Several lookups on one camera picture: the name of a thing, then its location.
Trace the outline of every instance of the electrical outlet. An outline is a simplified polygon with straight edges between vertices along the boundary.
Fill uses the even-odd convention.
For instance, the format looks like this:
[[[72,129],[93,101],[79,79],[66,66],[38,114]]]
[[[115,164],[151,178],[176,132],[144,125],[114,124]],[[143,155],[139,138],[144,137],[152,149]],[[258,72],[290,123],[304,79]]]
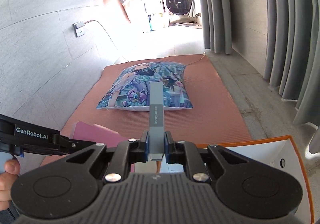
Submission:
[[[77,37],[80,37],[80,36],[82,36],[82,35],[85,34],[84,25],[83,25],[82,27],[80,27],[80,28],[77,28],[80,23],[83,23],[83,22],[78,22],[78,23],[74,23],[74,24],[73,24],[73,27],[74,27],[74,29],[75,29],[75,31],[76,31]]]

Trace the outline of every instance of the floor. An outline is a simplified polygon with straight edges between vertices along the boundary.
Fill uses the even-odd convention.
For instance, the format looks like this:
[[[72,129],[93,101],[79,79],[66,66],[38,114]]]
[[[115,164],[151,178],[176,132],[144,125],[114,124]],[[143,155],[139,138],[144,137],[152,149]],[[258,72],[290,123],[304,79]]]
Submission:
[[[205,51],[238,106],[253,139],[293,136],[307,169],[315,219],[320,218],[320,155],[308,152],[308,144],[316,129],[308,124],[292,124],[296,114],[295,102],[281,100],[278,91],[270,88],[268,82],[237,52],[226,55],[205,50],[200,26],[172,26],[145,33],[133,49],[137,51],[123,52],[124,57],[115,64]]]

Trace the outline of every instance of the wall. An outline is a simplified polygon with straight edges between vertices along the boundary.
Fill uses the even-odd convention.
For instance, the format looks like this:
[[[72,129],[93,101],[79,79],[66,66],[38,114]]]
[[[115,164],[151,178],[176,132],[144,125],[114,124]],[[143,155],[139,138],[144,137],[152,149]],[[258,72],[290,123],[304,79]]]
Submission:
[[[267,0],[230,0],[232,47],[260,74],[267,51]]]
[[[130,47],[117,0],[0,0],[0,13],[0,114],[45,127],[61,130],[121,55],[98,23],[80,38],[73,23],[96,19],[119,49]]]

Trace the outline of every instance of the hand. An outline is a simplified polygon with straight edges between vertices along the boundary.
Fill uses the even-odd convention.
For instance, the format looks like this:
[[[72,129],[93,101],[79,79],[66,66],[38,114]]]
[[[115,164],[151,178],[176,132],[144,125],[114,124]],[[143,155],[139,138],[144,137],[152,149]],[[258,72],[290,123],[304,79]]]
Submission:
[[[11,187],[18,178],[20,164],[17,159],[8,160],[4,164],[5,172],[0,174],[0,211],[9,208]]]

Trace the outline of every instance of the blue patterned cushion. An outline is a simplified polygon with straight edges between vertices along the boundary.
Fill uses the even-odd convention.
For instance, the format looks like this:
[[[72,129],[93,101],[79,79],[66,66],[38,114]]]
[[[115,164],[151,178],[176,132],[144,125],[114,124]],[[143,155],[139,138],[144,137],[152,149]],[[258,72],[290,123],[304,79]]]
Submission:
[[[192,104],[184,88],[186,66],[176,62],[149,62],[124,69],[97,109],[149,111],[150,82],[163,82],[164,110],[190,109]]]

